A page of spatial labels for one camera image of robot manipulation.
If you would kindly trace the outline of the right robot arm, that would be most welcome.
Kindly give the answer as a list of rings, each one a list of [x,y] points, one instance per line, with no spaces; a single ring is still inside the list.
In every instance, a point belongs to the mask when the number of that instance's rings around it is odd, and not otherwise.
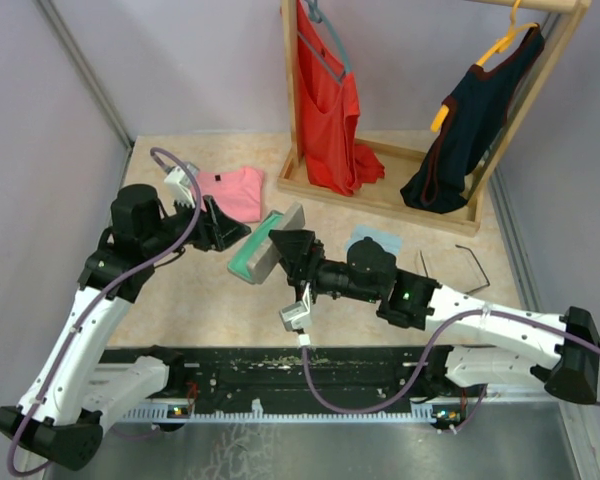
[[[441,396],[474,385],[540,384],[555,398],[580,405],[598,401],[600,336],[591,314],[571,307],[564,314],[516,310],[462,293],[397,266],[395,255],[370,237],[353,243],[343,262],[326,258],[309,230],[273,230],[295,303],[280,310],[286,330],[310,344],[311,307],[320,295],[376,305],[394,327],[449,332],[475,342],[453,347],[426,372],[428,387]]]

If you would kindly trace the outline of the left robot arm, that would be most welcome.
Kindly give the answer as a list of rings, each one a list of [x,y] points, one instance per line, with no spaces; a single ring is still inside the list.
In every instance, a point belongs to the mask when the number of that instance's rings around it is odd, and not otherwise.
[[[249,226],[226,215],[211,196],[201,207],[176,203],[162,213],[157,190],[122,188],[111,204],[111,225],[85,262],[74,302],[52,353],[14,406],[0,407],[0,432],[22,448],[78,471],[103,437],[146,398],[181,394],[188,373],[181,353],[160,346],[140,351],[125,371],[90,389],[89,380],[111,335],[165,256],[191,245],[222,252],[248,236]]]

